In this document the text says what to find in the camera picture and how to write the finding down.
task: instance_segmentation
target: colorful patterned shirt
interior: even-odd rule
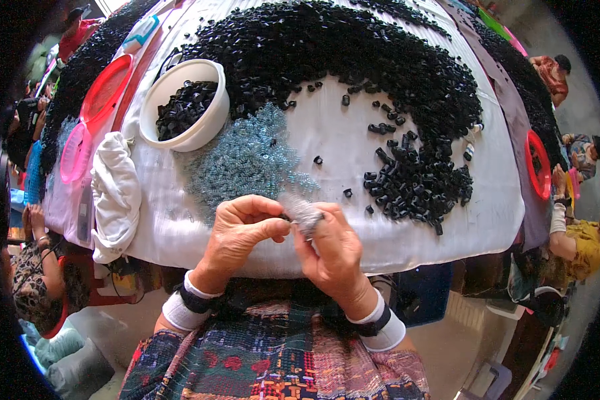
[[[186,337],[158,331],[138,345],[119,398],[431,398],[417,353],[370,353],[327,315],[271,301],[216,314]]]
[[[572,152],[578,155],[578,171],[582,174],[583,180],[596,176],[596,160],[587,154],[587,148],[593,144],[591,139],[587,135],[571,133],[565,135],[564,144],[567,145],[569,160]]]

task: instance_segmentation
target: white tablecloth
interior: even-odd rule
[[[210,229],[196,215],[199,204],[184,192],[187,178],[182,167],[168,150],[149,146],[138,134],[139,111],[161,63],[172,50],[185,42],[195,41],[193,33],[200,17],[220,20],[236,6],[248,8],[261,1],[196,0],[162,43],[156,57],[139,84],[125,116],[122,133],[136,138],[132,159],[136,164],[143,198],[136,236],[127,254],[163,266],[195,268],[207,244]],[[338,4],[350,6],[348,1]],[[324,80],[324,86],[313,93],[303,90],[293,94],[297,107],[285,114],[290,132],[289,144],[301,156],[298,169],[307,172],[320,183],[321,190],[314,200],[341,203],[351,226],[364,245],[362,268],[369,274],[405,271],[423,264],[437,264],[464,257],[506,250],[515,239],[524,215],[520,182],[509,133],[496,96],[471,48],[451,18],[432,0],[418,2],[421,10],[453,37],[441,37],[426,28],[406,26],[408,31],[429,44],[447,48],[451,55],[461,56],[473,71],[478,82],[478,96],[484,108],[482,119],[485,129],[478,135],[475,155],[470,164],[473,177],[473,197],[466,207],[457,205],[445,215],[444,235],[438,237],[430,226],[412,221],[392,222],[379,212],[367,215],[365,207],[373,198],[362,188],[362,174],[378,171],[382,164],[374,150],[385,147],[390,135],[378,136],[367,132],[369,123],[385,121],[384,113],[371,107],[371,101],[390,102],[386,94],[359,93],[351,96],[351,105],[342,110],[340,100],[346,85],[333,77]],[[388,22],[394,19],[382,15]],[[191,33],[189,39],[184,33]],[[403,132],[415,130],[408,123],[399,127],[394,138],[400,140]],[[463,165],[464,143],[453,143],[453,160]],[[313,158],[320,155],[324,164],[318,168]],[[352,188],[353,197],[344,198],[342,191]],[[254,278],[295,278],[301,276],[291,240],[284,244],[265,241],[256,246],[240,276]]]

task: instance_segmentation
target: black cable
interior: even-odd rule
[[[109,270],[109,272],[111,273],[111,284],[113,285],[113,290],[115,290],[116,294],[118,295],[118,297],[120,299],[122,299],[122,296],[120,296],[120,293],[118,293],[118,289],[116,288],[116,281],[113,280],[113,274],[115,274],[115,272],[113,272],[113,269],[109,267],[109,265],[106,265],[107,269]],[[142,297],[140,297],[140,300],[136,301],[135,303],[129,303],[128,301],[125,300],[126,304],[130,304],[130,305],[136,305],[139,302],[142,301],[142,299],[144,299],[144,295],[145,295],[145,290],[144,290],[144,286],[143,286],[143,290],[142,290]]]

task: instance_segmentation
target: person's left hand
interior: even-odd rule
[[[220,203],[205,255],[196,269],[212,271],[218,283],[226,284],[244,265],[256,244],[268,238],[276,243],[285,241],[291,225],[275,217],[282,212],[282,205],[277,201],[256,195]]]
[[[571,152],[571,165],[576,169],[578,169],[578,167],[579,167],[578,153],[576,153],[576,152]]]
[[[551,183],[555,186],[557,195],[564,194],[564,190],[567,187],[567,178],[564,175],[564,171],[562,171],[562,167],[560,166],[560,164],[553,167]]]

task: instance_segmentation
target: red plastic plate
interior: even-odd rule
[[[94,124],[111,114],[127,87],[133,70],[133,57],[124,54],[113,60],[98,75],[82,101],[80,119]]]
[[[540,172],[536,175],[534,169],[534,160],[531,155],[531,147],[536,150],[536,155],[540,158]],[[551,164],[549,157],[546,155],[546,150],[542,144],[540,137],[529,129],[527,132],[527,141],[525,143],[525,152],[527,154],[527,169],[529,170],[529,178],[533,185],[536,194],[543,200],[548,200],[551,195]]]

